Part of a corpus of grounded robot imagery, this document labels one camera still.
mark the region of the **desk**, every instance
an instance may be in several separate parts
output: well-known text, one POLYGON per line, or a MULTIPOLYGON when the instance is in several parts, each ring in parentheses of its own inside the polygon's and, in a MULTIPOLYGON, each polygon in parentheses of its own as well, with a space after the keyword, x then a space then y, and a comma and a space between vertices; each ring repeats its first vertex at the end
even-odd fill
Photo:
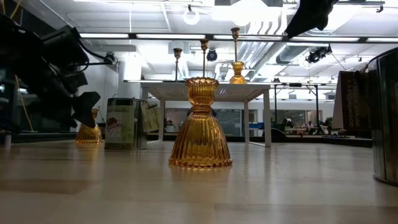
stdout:
MULTIPOLYGON (((188 90, 184 83, 141 83, 142 99, 148 99, 148 93, 160 101, 160 127, 164 125, 166 101, 188 101, 188 90)), ((220 84, 215 93, 216 102, 236 102, 244 105, 244 137, 249 139, 249 102, 264 94, 265 147, 271 147, 271 109, 269 105, 269 85, 232 85, 220 84)), ((159 130, 159 141, 163 141, 164 130, 159 130)))

